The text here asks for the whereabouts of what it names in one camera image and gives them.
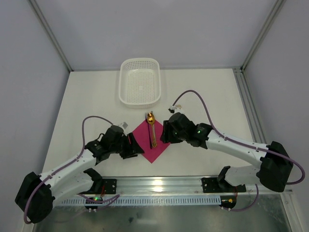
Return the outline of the magenta paper napkin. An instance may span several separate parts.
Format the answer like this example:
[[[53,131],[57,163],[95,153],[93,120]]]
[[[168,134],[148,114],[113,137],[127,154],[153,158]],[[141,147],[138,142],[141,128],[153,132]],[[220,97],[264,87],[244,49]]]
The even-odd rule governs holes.
[[[155,136],[157,141],[157,146],[155,148],[150,148],[149,135],[148,135],[148,126],[149,124],[146,121],[140,123],[134,131],[133,135],[139,144],[139,146],[144,150],[142,154],[150,163],[153,163],[169,146],[169,143],[164,144],[160,141],[160,136],[163,131],[163,125],[158,121],[155,122]]]

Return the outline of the gold spoon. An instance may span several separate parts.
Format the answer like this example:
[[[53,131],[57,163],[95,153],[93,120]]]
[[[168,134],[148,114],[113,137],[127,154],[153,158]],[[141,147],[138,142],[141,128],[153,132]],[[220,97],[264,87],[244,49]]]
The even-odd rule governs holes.
[[[156,134],[155,134],[155,116],[153,112],[147,113],[147,122],[151,126],[151,132],[152,132],[152,147],[157,147],[157,141],[156,141]]]

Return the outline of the silver fork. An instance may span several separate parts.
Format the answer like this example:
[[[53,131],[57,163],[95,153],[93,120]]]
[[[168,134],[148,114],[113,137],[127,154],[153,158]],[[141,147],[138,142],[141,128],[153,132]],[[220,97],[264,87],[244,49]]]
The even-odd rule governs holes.
[[[153,144],[152,144],[152,140],[151,140],[151,134],[150,134],[150,128],[149,128],[149,123],[148,123],[148,113],[145,113],[145,122],[147,125],[147,130],[148,130],[148,138],[149,138],[149,146],[150,149],[153,149]]]

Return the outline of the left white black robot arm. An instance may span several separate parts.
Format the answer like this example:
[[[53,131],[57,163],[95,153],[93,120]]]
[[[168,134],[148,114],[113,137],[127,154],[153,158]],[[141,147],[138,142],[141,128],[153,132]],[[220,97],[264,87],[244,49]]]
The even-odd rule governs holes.
[[[94,167],[111,154],[128,159],[143,153],[133,133],[125,134],[122,127],[112,125],[101,138],[84,144],[80,154],[60,166],[26,175],[15,203],[24,212],[26,224],[41,222],[63,200],[80,193],[100,193],[104,179]]]

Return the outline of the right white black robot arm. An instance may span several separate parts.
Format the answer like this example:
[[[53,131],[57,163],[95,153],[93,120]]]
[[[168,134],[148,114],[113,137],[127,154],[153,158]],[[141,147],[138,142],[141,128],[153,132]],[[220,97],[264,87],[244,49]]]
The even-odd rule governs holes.
[[[249,163],[243,167],[225,166],[220,171],[217,182],[224,191],[240,185],[262,184],[271,191],[283,192],[293,168],[280,143],[256,144],[228,137],[209,124],[195,124],[179,112],[163,122],[160,140],[165,144],[185,141],[193,147],[223,152]]]

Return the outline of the white perforated plastic basket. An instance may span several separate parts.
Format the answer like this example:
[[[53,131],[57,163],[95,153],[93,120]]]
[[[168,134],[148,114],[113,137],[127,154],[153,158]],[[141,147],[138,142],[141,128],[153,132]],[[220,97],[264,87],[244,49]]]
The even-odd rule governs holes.
[[[152,58],[130,58],[120,67],[118,96],[132,109],[153,107],[161,97],[158,61]]]

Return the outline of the left black connector box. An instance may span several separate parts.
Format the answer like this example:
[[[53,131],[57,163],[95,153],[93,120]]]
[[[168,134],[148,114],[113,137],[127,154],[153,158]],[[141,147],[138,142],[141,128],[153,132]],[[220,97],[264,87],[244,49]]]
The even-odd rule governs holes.
[[[86,200],[85,208],[88,210],[88,212],[96,212],[98,209],[98,205],[102,204],[103,199],[101,197],[90,197],[89,200]]]

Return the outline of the black connector box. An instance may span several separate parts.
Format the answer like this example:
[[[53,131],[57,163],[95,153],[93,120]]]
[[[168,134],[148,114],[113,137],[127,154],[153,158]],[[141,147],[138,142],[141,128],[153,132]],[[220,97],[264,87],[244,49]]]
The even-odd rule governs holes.
[[[101,197],[90,197],[89,200],[86,200],[85,208],[88,210],[88,212],[96,212],[98,209],[98,205],[102,204],[103,199]]]
[[[219,207],[227,211],[231,211],[237,203],[236,197],[233,196],[221,196],[220,199],[221,203],[219,204]]]

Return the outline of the right black connector box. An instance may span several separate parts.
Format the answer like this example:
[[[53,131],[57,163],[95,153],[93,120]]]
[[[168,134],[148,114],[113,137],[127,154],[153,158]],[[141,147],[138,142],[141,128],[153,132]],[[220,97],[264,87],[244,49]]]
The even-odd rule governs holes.
[[[219,207],[227,211],[231,211],[237,203],[236,197],[233,196],[221,196],[220,199],[221,203],[219,204]]]

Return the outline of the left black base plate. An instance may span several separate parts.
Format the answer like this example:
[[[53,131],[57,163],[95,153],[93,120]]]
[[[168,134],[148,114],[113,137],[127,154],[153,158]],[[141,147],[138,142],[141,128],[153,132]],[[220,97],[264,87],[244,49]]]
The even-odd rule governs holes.
[[[102,179],[99,181],[98,194],[116,194],[117,179]]]

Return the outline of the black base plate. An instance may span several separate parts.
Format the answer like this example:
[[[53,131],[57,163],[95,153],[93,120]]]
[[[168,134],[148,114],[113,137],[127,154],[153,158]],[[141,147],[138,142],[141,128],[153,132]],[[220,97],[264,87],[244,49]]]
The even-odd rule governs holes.
[[[117,179],[102,179],[99,181],[98,194],[116,194]]]
[[[218,181],[216,177],[203,177],[201,179],[203,193],[235,193],[246,192],[245,185],[232,186],[225,180]]]

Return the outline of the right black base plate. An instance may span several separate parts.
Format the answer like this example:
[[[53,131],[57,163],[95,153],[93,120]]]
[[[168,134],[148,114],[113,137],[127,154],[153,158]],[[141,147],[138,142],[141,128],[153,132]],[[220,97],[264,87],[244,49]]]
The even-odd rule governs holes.
[[[235,193],[246,192],[245,185],[232,186],[225,180],[218,181],[216,177],[203,177],[201,179],[203,193]]]

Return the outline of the right aluminium side rail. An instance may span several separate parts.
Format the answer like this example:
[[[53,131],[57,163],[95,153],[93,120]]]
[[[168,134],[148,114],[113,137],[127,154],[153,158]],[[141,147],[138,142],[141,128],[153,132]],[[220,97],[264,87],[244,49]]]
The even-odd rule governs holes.
[[[267,144],[265,133],[262,129],[261,120],[259,119],[257,109],[254,105],[244,71],[240,67],[236,67],[233,69],[233,74],[239,89],[239,94],[253,141]]]

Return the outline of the left aluminium frame post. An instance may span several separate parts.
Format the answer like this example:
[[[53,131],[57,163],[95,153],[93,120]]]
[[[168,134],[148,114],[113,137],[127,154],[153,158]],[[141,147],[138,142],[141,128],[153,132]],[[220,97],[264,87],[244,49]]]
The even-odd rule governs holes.
[[[73,68],[71,67],[68,59],[66,58],[63,49],[61,48],[54,32],[52,31],[48,21],[45,18],[45,15],[43,14],[40,6],[38,5],[36,0],[28,0],[28,3],[30,7],[32,8],[34,14],[36,15],[39,23],[42,25],[48,39],[50,40],[51,44],[55,48],[57,54],[59,55],[60,59],[62,60],[63,64],[66,66],[67,70],[69,72],[73,71]]]

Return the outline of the right aluminium frame post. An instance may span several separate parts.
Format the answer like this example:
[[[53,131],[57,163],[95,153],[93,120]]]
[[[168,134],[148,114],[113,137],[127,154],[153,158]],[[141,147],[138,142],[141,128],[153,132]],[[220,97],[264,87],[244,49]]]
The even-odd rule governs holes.
[[[267,36],[269,30],[271,29],[274,21],[276,20],[277,16],[281,12],[281,9],[283,8],[284,4],[286,3],[286,0],[276,0],[274,5],[272,6],[269,14],[267,15],[261,29],[258,32],[257,37],[254,40],[254,43],[252,44],[242,66],[241,70],[245,71],[248,65],[250,64],[252,58],[254,57],[255,53],[257,52],[258,48],[261,46],[263,40]]]

